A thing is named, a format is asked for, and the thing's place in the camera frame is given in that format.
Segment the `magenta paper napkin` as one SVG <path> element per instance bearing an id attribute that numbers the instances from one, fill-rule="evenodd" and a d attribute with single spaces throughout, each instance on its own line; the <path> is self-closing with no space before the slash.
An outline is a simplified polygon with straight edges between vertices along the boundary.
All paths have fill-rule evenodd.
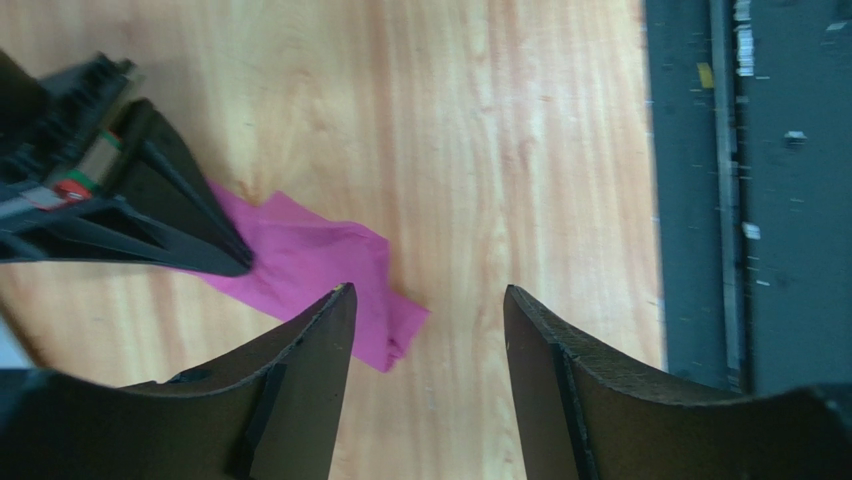
<path id="1" fill-rule="evenodd" d="M 282 192 L 253 206 L 217 184 L 211 189 L 254 262 L 243 276 L 204 274 L 202 280 L 282 322 L 351 283 L 357 295 L 353 356 L 383 373 L 405 357 L 429 312 L 393 290 L 386 238 L 355 222 L 327 220 Z"/>

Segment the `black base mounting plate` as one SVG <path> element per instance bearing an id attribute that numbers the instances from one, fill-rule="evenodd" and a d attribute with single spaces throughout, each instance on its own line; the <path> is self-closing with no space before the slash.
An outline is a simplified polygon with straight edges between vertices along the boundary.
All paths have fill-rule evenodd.
<path id="1" fill-rule="evenodd" d="M 645 3 L 666 367 L 851 380 L 851 5 Z"/>

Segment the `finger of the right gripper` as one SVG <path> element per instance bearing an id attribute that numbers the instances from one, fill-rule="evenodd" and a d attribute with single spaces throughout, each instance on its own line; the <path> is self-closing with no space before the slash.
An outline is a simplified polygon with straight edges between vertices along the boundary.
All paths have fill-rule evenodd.
<path id="1" fill-rule="evenodd" d="M 232 219 L 177 130 L 147 99 L 131 102 L 115 133 L 121 141 L 119 165 L 106 191 L 115 201 L 128 203 L 136 211 L 156 207 L 194 207 L 217 224 L 236 232 Z"/>
<path id="2" fill-rule="evenodd" d="M 121 201 L 1 218 L 3 263 L 147 264 L 225 277 L 250 271 L 241 237 L 192 206 L 136 211 Z"/>

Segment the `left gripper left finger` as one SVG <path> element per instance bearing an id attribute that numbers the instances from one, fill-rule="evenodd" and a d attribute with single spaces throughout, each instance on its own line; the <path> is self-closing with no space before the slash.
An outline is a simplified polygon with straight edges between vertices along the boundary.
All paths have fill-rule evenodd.
<path id="1" fill-rule="evenodd" d="M 127 387 L 153 405 L 136 452 L 145 479 L 325 479 L 355 333 L 353 284 L 165 382 Z"/>

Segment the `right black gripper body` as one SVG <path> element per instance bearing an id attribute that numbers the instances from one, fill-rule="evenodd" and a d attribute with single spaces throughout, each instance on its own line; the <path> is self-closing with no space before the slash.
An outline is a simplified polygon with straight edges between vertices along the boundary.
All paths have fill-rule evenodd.
<path id="1" fill-rule="evenodd" d="M 120 168 L 116 129 L 143 81 L 129 59 L 93 59 L 43 78 L 1 55 L 1 216 L 104 194 Z"/>

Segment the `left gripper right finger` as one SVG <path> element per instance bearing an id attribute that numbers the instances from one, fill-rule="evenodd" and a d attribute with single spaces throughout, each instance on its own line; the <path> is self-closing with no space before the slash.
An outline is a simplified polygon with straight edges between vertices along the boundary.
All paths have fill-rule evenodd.
<path id="1" fill-rule="evenodd" d="M 851 388 L 768 397 L 707 387 L 504 296 L 512 396 L 531 479 L 847 479 Z"/>

